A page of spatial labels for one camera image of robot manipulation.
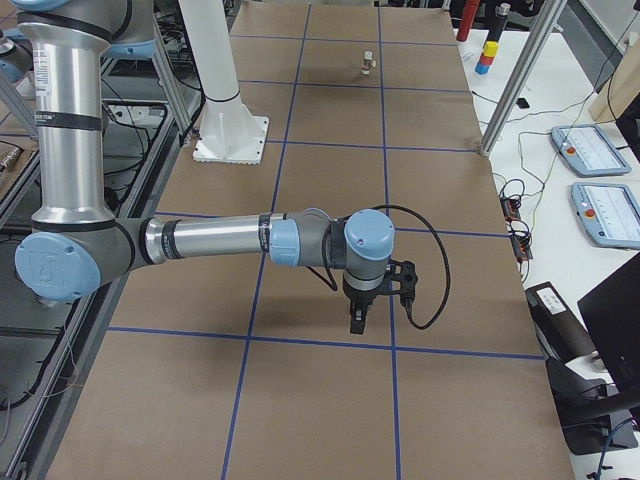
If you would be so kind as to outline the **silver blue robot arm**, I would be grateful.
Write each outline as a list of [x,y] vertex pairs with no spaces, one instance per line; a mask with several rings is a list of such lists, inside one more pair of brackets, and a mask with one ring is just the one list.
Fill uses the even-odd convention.
[[21,1],[33,48],[42,204],[15,267],[38,296],[72,302],[133,270],[190,257],[265,253],[287,266],[343,273],[350,330],[391,293],[394,226],[379,210],[333,219],[318,209],[204,221],[119,219],[104,199],[102,75],[110,49],[152,56],[149,1]]

